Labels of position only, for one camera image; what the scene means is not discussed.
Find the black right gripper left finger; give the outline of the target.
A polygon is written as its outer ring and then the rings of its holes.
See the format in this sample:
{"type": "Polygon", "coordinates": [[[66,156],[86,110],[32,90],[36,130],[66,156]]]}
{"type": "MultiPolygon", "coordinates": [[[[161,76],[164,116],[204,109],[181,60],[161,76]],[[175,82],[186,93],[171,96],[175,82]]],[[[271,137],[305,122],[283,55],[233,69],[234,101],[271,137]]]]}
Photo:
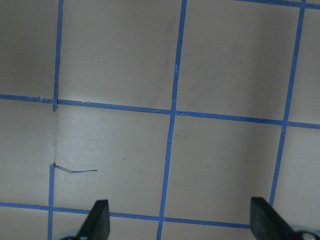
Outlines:
{"type": "Polygon", "coordinates": [[[109,202],[97,200],[79,229],[77,240],[107,240],[110,235],[109,202]]]}

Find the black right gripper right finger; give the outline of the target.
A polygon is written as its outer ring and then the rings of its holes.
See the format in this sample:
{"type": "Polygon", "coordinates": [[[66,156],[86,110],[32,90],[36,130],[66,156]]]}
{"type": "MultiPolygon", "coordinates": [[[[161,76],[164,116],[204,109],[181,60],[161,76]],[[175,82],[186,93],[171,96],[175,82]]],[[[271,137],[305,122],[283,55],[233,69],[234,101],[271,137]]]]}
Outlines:
{"type": "Polygon", "coordinates": [[[250,200],[250,229],[256,240],[302,239],[263,197],[250,200]]]}

